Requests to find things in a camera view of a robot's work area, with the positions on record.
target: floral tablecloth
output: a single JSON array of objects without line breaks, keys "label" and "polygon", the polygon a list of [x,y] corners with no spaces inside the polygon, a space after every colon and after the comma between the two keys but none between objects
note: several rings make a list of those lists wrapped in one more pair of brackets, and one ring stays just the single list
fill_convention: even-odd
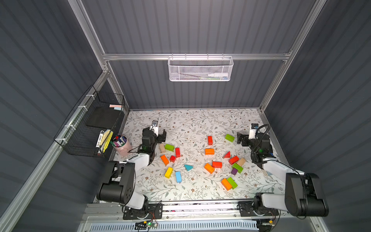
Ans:
[{"label": "floral tablecloth", "polygon": [[[166,130],[166,143],[179,147],[181,157],[165,166],[157,146],[152,164],[137,173],[135,191],[148,196],[150,201],[240,199],[253,198],[256,192],[284,193],[282,181],[273,175],[265,177],[251,162],[250,149],[236,143],[237,132],[248,134],[251,123],[262,125],[257,109],[131,111],[123,134],[133,147],[141,143],[142,129],[152,120],[158,120],[160,134]],[[235,136],[233,143],[224,138],[226,134]],[[211,146],[207,145],[209,135],[213,137]],[[206,148],[214,148],[215,155],[206,156]],[[231,157],[237,155],[246,159],[241,174],[230,173],[229,159],[223,158],[229,151]],[[171,155],[175,156],[175,151],[164,154],[170,159]],[[134,155],[120,157],[117,153],[114,160],[121,161]],[[221,161],[223,167],[210,174],[204,166],[212,161]],[[187,171],[185,164],[192,165],[193,169]],[[168,167],[174,169],[169,179],[164,177]],[[181,173],[181,183],[176,182],[176,171]],[[238,184],[234,190],[227,191],[221,184],[221,180],[228,177]]]}]

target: gray ribbed wall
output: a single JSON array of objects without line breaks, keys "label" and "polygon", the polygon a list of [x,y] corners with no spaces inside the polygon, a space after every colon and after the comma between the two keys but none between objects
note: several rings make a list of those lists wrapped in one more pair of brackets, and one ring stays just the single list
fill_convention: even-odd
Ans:
[{"label": "gray ribbed wall", "polygon": [[110,61],[131,109],[258,107],[282,61],[235,61],[230,81],[173,82],[167,61]]},{"label": "gray ribbed wall", "polygon": [[[314,0],[83,0],[105,53],[288,52]],[[281,61],[234,61],[229,82],[171,82],[164,61],[111,61],[129,106],[257,107]]]},{"label": "gray ribbed wall", "polygon": [[[0,1],[0,40],[2,215],[101,68],[67,1]],[[13,231],[76,229],[102,162],[62,153]]]},{"label": "gray ribbed wall", "polygon": [[331,231],[371,218],[371,1],[327,1],[266,115],[289,163],[322,180]]},{"label": "gray ribbed wall", "polygon": [[106,53],[283,53],[314,0],[83,0]]}]

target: pen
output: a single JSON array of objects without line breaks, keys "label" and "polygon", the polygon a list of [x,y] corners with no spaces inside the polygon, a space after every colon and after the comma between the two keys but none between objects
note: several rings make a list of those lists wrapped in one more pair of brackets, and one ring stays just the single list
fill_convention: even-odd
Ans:
[{"label": "pen", "polygon": [[99,144],[101,144],[101,141],[102,141],[102,138],[103,138],[103,133],[104,133],[104,131],[100,131],[100,133],[99,133],[98,141],[96,142],[96,145],[95,145],[94,154],[100,153]]}]

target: white wire basket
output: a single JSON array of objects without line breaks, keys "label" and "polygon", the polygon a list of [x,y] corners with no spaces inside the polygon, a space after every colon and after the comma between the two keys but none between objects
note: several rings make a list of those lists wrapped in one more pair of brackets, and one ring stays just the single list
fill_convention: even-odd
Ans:
[{"label": "white wire basket", "polygon": [[169,56],[171,81],[229,81],[233,68],[231,56],[216,58],[174,59]]}]

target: purple block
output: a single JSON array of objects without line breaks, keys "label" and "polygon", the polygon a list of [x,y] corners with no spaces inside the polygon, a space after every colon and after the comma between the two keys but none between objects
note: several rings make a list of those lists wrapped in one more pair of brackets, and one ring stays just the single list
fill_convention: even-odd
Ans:
[{"label": "purple block", "polygon": [[237,174],[237,169],[233,168],[232,171],[231,171],[231,173],[232,173],[233,175],[236,175],[236,174]]}]

